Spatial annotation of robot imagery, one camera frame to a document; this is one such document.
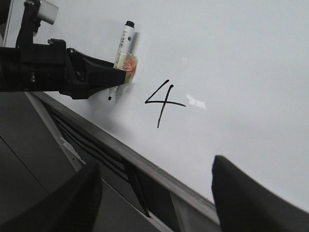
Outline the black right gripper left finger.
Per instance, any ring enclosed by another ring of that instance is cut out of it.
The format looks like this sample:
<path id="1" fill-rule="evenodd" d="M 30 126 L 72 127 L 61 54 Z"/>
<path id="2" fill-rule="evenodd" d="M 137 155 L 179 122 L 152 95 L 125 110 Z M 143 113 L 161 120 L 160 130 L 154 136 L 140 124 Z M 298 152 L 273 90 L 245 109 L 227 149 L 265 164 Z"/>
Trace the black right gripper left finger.
<path id="1" fill-rule="evenodd" d="M 102 198 L 98 163 L 83 166 L 70 180 L 24 213 L 1 224 L 2 232 L 91 232 Z"/>

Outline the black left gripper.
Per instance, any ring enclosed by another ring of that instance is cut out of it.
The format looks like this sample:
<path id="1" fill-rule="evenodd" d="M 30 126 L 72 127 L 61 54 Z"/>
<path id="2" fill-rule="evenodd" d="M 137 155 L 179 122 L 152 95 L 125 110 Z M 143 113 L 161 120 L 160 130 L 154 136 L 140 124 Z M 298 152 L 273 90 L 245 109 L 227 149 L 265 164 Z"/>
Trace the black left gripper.
<path id="1" fill-rule="evenodd" d="M 64 40 L 0 49 L 2 92 L 58 91 L 81 100 L 122 85 L 125 77 L 113 63 L 67 50 Z"/>

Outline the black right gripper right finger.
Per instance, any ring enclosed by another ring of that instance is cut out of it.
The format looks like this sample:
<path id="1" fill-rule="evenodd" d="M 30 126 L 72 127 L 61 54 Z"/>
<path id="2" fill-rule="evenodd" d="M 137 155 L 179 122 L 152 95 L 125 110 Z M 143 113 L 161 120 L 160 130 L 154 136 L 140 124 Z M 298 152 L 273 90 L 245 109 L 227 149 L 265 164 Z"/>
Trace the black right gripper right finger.
<path id="1" fill-rule="evenodd" d="M 224 232 L 307 232 L 309 214 L 258 184 L 224 156 L 215 156 L 211 186 Z"/>

